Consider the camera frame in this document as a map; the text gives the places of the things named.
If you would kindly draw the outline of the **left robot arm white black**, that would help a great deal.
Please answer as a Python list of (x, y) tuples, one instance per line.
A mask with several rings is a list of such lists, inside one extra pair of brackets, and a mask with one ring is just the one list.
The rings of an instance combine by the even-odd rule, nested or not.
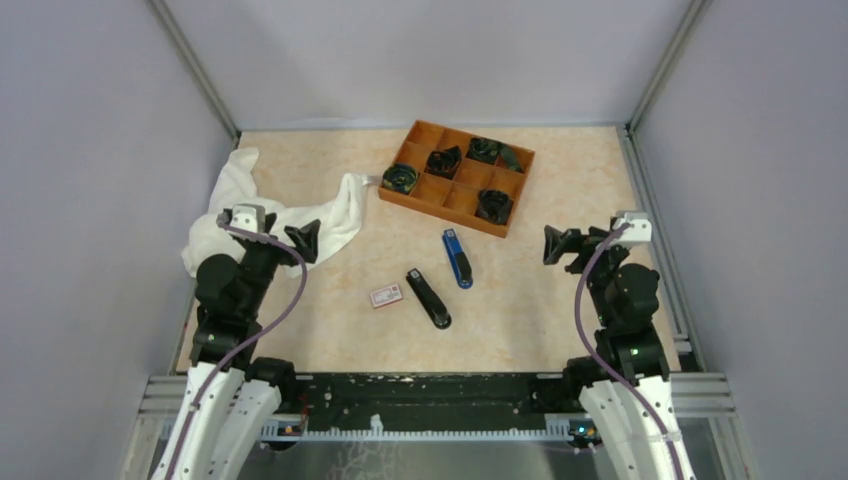
[[(234, 479), (259, 431), (275, 412), (292, 411), (300, 399), (291, 362), (255, 358), (258, 341), (300, 303), (309, 265), (319, 254), (321, 223), (287, 226), (284, 243), (271, 234), (274, 215), (262, 220), (226, 210), (217, 225), (244, 250), (241, 258), (216, 253), (196, 271), (198, 328), (191, 366), (155, 479)], [(267, 326), (258, 314), (281, 266), (300, 269), (290, 303)]]

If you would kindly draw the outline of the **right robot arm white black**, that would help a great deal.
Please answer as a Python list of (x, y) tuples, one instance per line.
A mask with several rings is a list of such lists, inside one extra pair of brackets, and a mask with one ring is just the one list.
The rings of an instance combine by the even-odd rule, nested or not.
[(544, 264), (575, 257), (565, 270), (579, 278), (574, 320), (587, 350), (563, 371), (565, 403), (588, 415), (570, 423), (567, 436), (575, 452), (606, 452), (620, 479), (693, 479), (653, 324), (660, 275), (626, 260), (637, 227), (619, 219), (609, 231), (544, 228)]

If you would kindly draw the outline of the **red white staple box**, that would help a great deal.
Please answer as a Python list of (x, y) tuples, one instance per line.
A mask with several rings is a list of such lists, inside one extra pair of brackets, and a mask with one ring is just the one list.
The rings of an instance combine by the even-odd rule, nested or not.
[(394, 283), (372, 291), (369, 299), (374, 309), (379, 309), (403, 300), (403, 293), (399, 284)]

